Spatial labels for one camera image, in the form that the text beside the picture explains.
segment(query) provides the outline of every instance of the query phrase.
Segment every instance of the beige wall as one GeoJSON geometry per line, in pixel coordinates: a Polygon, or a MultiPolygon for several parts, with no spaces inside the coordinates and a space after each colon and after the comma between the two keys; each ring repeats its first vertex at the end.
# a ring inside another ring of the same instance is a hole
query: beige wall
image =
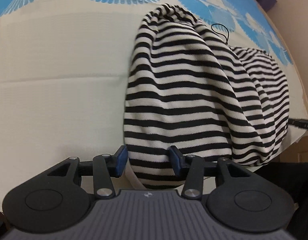
{"type": "Polygon", "coordinates": [[[285,40],[308,98],[308,0],[277,0],[268,16],[285,40]]]}

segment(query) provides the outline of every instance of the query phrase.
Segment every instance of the striped fabric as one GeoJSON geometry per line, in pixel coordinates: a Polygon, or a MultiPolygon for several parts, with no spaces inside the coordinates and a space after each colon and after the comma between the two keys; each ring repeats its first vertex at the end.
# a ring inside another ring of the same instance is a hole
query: striped fabric
{"type": "Polygon", "coordinates": [[[287,132],[288,85],[263,50],[231,47],[179,6],[142,20],[126,91],[124,137],[145,187],[182,184],[167,149],[207,161],[224,156],[262,165],[278,155],[287,132]]]}

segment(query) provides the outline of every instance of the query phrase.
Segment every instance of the bedsheet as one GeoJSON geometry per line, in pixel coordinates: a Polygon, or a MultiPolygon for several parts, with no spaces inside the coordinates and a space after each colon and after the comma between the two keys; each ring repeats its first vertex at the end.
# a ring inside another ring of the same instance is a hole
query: bedsheet
{"type": "MultiPolygon", "coordinates": [[[[229,45],[272,54],[288,78],[290,117],[307,118],[292,60],[254,0],[0,0],[0,209],[9,190],[59,161],[124,143],[134,38],[161,3],[225,25],[229,45]]],[[[282,150],[302,134],[290,128],[282,150]]]]}

